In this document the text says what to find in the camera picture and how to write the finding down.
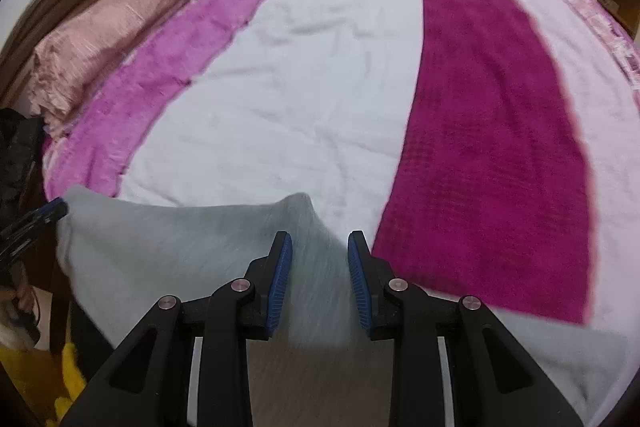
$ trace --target pillow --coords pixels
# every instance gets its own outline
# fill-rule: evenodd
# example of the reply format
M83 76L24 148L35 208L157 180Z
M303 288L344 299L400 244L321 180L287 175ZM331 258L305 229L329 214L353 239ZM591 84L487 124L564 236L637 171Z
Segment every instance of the pillow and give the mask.
M62 23L33 51L31 112L43 114L50 128L63 128L85 94L94 91L94 83L116 68L136 39L181 1L99 0Z

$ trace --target magenta stripe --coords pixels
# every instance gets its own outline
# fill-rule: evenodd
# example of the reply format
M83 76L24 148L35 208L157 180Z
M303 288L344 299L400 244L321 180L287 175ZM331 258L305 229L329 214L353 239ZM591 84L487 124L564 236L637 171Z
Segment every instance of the magenta stripe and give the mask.
M374 254L399 277L573 323L588 291L586 163L513 0L424 0L424 44Z
M120 175L164 107L231 42L262 0L198 0L119 67L46 172L49 199L74 184L115 196Z

